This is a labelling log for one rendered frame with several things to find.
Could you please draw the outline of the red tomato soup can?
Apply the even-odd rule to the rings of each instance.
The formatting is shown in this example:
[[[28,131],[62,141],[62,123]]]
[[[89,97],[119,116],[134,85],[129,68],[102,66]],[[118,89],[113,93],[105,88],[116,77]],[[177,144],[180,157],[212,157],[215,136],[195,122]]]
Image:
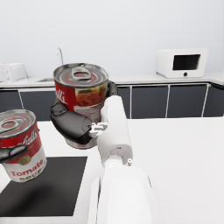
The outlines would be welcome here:
[[[24,183],[46,168],[36,116],[26,109],[0,113],[0,164],[11,180]]]

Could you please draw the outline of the red can with pasta picture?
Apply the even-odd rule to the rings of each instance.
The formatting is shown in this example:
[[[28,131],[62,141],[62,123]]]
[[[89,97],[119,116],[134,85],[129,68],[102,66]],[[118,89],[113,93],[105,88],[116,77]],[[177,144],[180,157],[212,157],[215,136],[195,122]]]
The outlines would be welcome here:
[[[56,99],[51,106],[54,127],[66,143],[76,149],[96,145],[89,136],[92,123],[101,121],[101,109],[106,98],[109,76],[97,65],[74,63],[58,67],[53,72]]]

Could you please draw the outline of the dark grey square mat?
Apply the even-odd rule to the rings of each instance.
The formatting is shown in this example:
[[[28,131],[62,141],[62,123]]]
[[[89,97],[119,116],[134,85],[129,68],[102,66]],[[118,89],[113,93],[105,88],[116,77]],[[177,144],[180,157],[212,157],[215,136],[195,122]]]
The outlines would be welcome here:
[[[44,171],[0,193],[0,217],[72,216],[86,157],[49,157]]]

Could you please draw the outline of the kitchen counter with dark cabinets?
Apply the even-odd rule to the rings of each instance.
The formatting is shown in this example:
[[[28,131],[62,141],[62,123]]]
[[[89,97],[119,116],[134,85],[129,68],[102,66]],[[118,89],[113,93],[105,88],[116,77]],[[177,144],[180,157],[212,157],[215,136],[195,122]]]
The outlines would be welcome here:
[[[114,76],[126,116],[137,118],[213,117],[224,115],[224,75],[167,79],[159,74]],[[29,109],[39,121],[50,119],[55,99],[51,78],[0,83],[0,112]]]

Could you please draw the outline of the white toaster appliance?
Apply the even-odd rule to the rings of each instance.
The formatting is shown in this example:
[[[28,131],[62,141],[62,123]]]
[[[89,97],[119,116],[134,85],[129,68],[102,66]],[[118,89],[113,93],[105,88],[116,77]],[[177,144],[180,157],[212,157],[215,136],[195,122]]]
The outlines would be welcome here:
[[[12,83],[27,78],[23,63],[0,64],[0,82]]]

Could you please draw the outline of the silver sink faucet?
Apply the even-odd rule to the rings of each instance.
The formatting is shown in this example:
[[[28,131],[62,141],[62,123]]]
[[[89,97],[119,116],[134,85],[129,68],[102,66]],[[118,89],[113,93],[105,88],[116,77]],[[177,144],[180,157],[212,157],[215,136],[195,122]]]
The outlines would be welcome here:
[[[60,47],[57,48],[56,54],[60,56],[61,59],[61,65],[64,65],[64,60],[63,60],[63,53],[62,50],[60,49]]]

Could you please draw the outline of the white microwave oven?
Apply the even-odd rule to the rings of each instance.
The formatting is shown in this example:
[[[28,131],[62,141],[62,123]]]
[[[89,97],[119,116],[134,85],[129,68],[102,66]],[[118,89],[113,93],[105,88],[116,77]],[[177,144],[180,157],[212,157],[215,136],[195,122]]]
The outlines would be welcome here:
[[[205,72],[207,55],[207,48],[159,50],[156,72],[168,79],[200,78]]]

